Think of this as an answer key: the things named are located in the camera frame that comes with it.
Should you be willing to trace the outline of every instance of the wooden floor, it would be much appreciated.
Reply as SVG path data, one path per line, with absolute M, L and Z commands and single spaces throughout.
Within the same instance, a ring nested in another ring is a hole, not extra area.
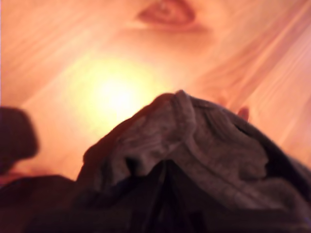
M 75 179 L 89 146 L 178 89 L 248 107 L 311 167 L 311 1 L 191 0 L 196 21 L 175 29 L 141 21 L 153 2 L 1 1 L 1 104 L 27 112 L 40 144 L 11 173 Z

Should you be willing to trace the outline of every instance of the wood grain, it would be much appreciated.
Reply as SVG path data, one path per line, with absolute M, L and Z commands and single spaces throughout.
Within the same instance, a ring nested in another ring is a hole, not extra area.
M 181 88 L 248 107 L 251 123 L 311 165 L 311 2 L 190 0 L 193 28 L 131 23 L 153 2 L 2 1 L 1 103 L 28 113 L 40 143 L 12 173 L 75 179 L 89 146 Z

